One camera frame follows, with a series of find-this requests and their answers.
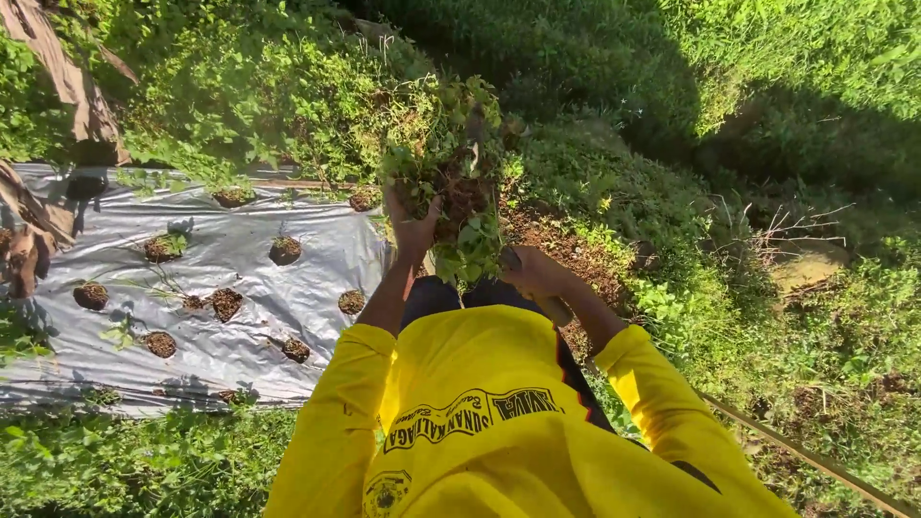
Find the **dark pants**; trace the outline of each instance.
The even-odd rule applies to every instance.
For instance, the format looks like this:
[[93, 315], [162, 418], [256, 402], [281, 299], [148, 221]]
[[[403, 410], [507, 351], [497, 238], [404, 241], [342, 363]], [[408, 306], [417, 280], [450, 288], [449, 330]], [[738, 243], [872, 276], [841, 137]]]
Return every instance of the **dark pants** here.
[[[480, 279], [463, 296], [459, 296], [458, 291], [451, 285], [441, 282], [438, 277], [427, 276], [419, 277], [413, 283], [409, 297], [406, 299], [406, 309], [403, 310], [400, 330], [402, 331], [407, 325], [424, 316], [459, 310], [461, 300], [465, 308], [504, 304], [543, 315], [541, 308], [533, 300], [522, 297], [518, 290], [507, 282], [498, 279]], [[556, 329], [556, 363], [563, 371], [563, 382], [578, 393], [582, 406], [589, 411], [586, 421], [614, 432], [595, 394], [591, 392], [589, 383], [585, 381], [582, 370], [573, 359], [569, 346], [560, 336], [559, 329]]]

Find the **person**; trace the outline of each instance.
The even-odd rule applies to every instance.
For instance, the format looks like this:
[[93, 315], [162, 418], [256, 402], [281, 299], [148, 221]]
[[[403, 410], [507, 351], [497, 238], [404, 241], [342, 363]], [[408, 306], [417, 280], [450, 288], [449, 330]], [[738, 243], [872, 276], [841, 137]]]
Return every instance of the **person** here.
[[[647, 332], [570, 270], [519, 246], [520, 270], [459, 297], [415, 278], [440, 197], [421, 220], [385, 202], [396, 259], [301, 409], [264, 516], [796, 516]], [[569, 305], [649, 449], [613, 431], [520, 293]]]

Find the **shirt sleeve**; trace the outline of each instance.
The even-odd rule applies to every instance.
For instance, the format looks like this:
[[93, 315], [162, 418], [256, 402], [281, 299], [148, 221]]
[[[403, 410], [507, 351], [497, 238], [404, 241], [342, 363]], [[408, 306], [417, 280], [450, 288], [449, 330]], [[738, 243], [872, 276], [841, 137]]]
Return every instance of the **shirt sleeve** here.
[[360, 516], [393, 336], [355, 324], [343, 332], [297, 416], [264, 516]]
[[765, 515], [796, 516], [761, 484], [740, 446], [642, 327], [612, 338], [595, 364], [607, 371], [652, 453], [724, 496], [758, 502]]

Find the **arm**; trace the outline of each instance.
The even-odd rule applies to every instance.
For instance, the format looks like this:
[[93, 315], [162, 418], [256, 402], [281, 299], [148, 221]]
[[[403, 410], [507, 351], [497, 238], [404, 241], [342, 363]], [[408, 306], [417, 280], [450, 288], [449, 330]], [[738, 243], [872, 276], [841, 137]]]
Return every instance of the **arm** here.
[[523, 293], [558, 295], [572, 308], [592, 343], [591, 354], [597, 354], [595, 364], [607, 371], [652, 453], [691, 475], [703, 473], [723, 494], [757, 495], [766, 507], [789, 513], [753, 475], [738, 444], [642, 327], [627, 326], [590, 286], [540, 250], [519, 246], [515, 252], [522, 267], [506, 272], [505, 279]]
[[374, 456], [395, 336], [415, 270], [431, 245], [439, 202], [432, 202], [421, 221], [406, 220], [401, 207], [389, 206], [400, 254], [356, 324], [336, 342], [329, 366], [300, 410], [265, 506], [267, 518], [362, 514], [362, 485]]

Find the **plastic mulch sheet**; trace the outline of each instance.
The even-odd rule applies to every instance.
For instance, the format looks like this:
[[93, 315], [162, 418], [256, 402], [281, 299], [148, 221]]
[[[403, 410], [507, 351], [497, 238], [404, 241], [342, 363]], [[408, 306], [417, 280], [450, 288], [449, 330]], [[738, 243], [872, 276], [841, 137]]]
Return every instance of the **plastic mulch sheet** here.
[[[67, 181], [50, 166], [15, 169], [34, 194], [64, 198]], [[233, 209], [202, 187], [142, 199], [114, 183], [114, 170], [79, 173], [112, 180], [98, 198], [67, 202], [77, 214], [76, 245], [52, 258], [31, 299], [14, 301], [50, 336], [54, 354], [1, 370], [0, 405], [77, 401], [90, 387], [115, 390], [122, 399], [111, 410], [136, 417], [177, 405], [226, 408], [218, 393], [238, 389], [258, 396], [258, 405], [296, 406], [310, 397], [336, 339], [355, 318], [340, 311], [339, 297], [352, 289], [370, 294], [381, 279], [387, 245], [368, 217], [375, 213], [292, 201], [277, 188], [257, 188], [255, 201]], [[4, 209], [11, 229], [17, 222]], [[153, 264], [144, 243], [168, 227], [185, 232], [188, 246], [182, 257]], [[279, 236], [300, 242], [290, 265], [269, 256]], [[75, 299], [75, 288], [87, 281], [108, 292], [101, 311]], [[223, 288], [242, 297], [225, 323], [212, 306], [184, 307], [187, 296], [205, 300]], [[127, 347], [120, 348], [120, 332], [100, 337], [126, 323]], [[152, 352], [146, 338], [154, 332], [175, 340], [174, 354]], [[309, 349], [306, 359], [297, 346], [284, 350], [291, 338]]]

